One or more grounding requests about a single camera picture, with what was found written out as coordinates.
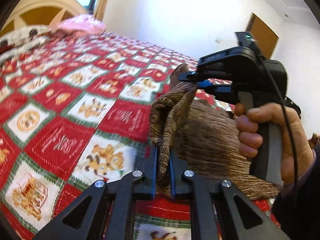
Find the pink pillow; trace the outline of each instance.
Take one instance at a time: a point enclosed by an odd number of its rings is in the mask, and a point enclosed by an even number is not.
[[[91,14],[81,14],[79,16],[64,20],[55,27],[57,31],[63,31],[74,37],[86,35],[99,35],[106,31],[103,22],[97,20]]]

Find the human hand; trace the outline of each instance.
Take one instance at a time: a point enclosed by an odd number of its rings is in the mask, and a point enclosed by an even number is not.
[[[285,109],[297,149],[298,177],[300,177],[311,165],[313,152],[309,146],[297,112],[289,107],[285,107]],[[237,104],[235,115],[238,116],[236,126],[239,130],[238,138],[241,142],[239,147],[240,154],[246,158],[254,158],[257,155],[258,148],[263,142],[262,136],[257,134],[258,123],[273,122],[279,124],[282,127],[283,149],[281,177],[285,185],[292,184],[294,181],[292,147],[281,106],[276,103],[268,103],[264,106],[249,110],[246,115],[244,114],[245,106],[241,103]]]

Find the silver screw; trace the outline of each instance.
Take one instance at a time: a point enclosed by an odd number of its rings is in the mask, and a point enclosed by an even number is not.
[[[222,181],[222,186],[223,187],[231,187],[231,181],[230,180],[228,180],[228,179],[224,179],[223,181]]]
[[[190,170],[187,170],[187,171],[184,172],[184,175],[185,175],[186,177],[193,177],[194,174],[195,174],[195,173],[194,173],[193,171],[190,171]]]
[[[104,181],[103,180],[97,180],[95,183],[94,183],[94,185],[96,186],[96,187],[103,187],[104,186]]]
[[[136,171],[134,171],[134,172],[132,173],[132,175],[133,175],[134,177],[141,177],[141,176],[142,176],[142,171],[136,170]]]

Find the black cable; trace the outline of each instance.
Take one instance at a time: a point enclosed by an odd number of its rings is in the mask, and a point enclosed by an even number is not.
[[[289,120],[288,120],[287,112],[286,112],[286,110],[284,108],[284,99],[281,96],[281,93],[280,93],[280,90],[278,88],[278,85],[276,84],[273,76],[271,75],[270,71],[268,70],[268,68],[264,64],[264,57],[259,55],[258,59],[259,59],[260,63],[262,64],[262,66],[264,67],[266,73],[268,74],[268,77],[269,77],[270,81],[272,82],[272,84],[273,84],[273,86],[274,86],[274,88],[276,90],[276,94],[277,94],[277,96],[278,96],[278,98],[280,100],[280,105],[281,105],[281,108],[282,108],[282,111],[283,111],[285,125],[286,125],[286,127],[288,129],[289,138],[290,138],[291,147],[292,147],[292,155],[293,155],[293,166],[294,166],[293,205],[295,206],[295,203],[296,203],[297,197],[298,197],[298,157],[297,157],[297,149],[296,149],[296,145],[294,143],[294,138],[293,138],[291,125],[290,125]]]

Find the white wall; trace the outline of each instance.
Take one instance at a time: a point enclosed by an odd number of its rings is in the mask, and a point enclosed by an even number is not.
[[[320,30],[286,23],[273,59],[287,70],[287,95],[301,108],[307,137],[320,134]]]
[[[199,58],[236,46],[234,32],[252,12],[281,38],[284,22],[264,0],[109,0],[104,22],[109,32]]]

